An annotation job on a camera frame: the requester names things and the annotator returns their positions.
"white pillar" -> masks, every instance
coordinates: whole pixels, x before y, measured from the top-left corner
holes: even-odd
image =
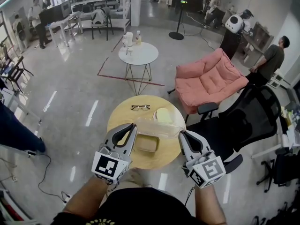
[[[131,26],[140,25],[141,0],[131,0]]]

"round wooden table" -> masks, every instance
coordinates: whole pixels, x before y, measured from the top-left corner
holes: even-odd
[[[150,110],[140,109],[135,112],[131,110],[131,105],[150,105]],[[186,129],[181,113],[173,104],[161,97],[140,95],[123,101],[114,109],[107,124],[107,131],[121,124],[134,123],[138,118],[153,118],[154,112],[163,107],[168,109],[173,125]],[[172,162],[181,153],[177,137],[171,139],[160,138],[156,152],[143,151],[135,148],[135,145],[130,155],[133,161],[130,167],[142,169],[161,168]]]

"window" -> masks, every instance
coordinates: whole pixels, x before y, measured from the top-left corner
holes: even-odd
[[[12,47],[12,42],[10,40],[10,37],[8,35],[8,30],[6,29],[3,13],[0,11],[0,45],[5,44],[7,47],[7,50],[9,51]],[[4,57],[4,53],[2,48],[0,47],[0,60],[2,60]]]

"clear plastic container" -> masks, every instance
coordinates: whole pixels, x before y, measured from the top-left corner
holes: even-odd
[[[137,133],[159,138],[177,138],[184,128],[169,123],[158,122],[153,118],[138,118],[134,123]]]

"man in gray shirt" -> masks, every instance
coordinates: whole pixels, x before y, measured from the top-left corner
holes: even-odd
[[[279,46],[271,45],[260,62],[251,68],[251,73],[246,76],[250,84],[255,84],[256,87],[266,85],[275,71],[281,67],[285,59],[284,49],[289,47],[290,40],[283,36],[278,44]]]
[[[215,28],[218,28],[222,24],[222,19],[229,3],[231,3],[231,0],[216,0],[217,7],[212,12],[212,15],[205,21],[205,24],[209,26],[212,21],[216,20]]]

